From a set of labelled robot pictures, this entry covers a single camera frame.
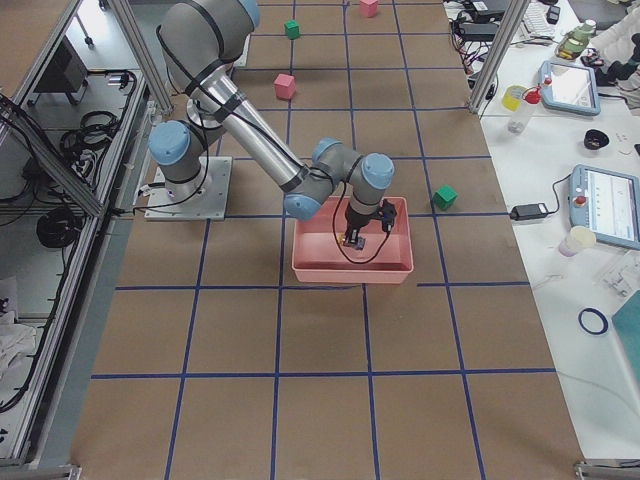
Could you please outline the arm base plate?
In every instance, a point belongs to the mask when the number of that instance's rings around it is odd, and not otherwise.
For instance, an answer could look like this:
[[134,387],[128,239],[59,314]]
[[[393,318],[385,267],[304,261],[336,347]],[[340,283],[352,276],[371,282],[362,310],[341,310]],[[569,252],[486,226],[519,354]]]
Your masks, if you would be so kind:
[[248,60],[249,46],[250,46],[251,35],[248,35],[243,44],[243,50],[241,55],[234,61],[234,68],[245,68]]
[[149,221],[223,221],[232,173],[231,157],[200,156],[200,171],[189,182],[172,183],[156,168],[144,217]]

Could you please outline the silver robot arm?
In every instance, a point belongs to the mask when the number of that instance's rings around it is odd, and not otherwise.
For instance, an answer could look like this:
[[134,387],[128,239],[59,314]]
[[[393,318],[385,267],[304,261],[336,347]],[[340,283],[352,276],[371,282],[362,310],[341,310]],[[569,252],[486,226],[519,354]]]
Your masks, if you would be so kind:
[[266,123],[226,73],[259,25],[254,1],[179,1],[156,29],[169,80],[189,98],[188,118],[160,124],[151,142],[165,173],[190,180],[199,163],[198,141],[209,145],[230,134],[284,193],[287,213],[301,221],[315,216],[339,183],[351,186],[345,242],[359,247],[359,234],[372,220],[391,232],[394,205],[385,199],[395,168],[380,153],[363,155],[333,138],[323,138],[302,163]]

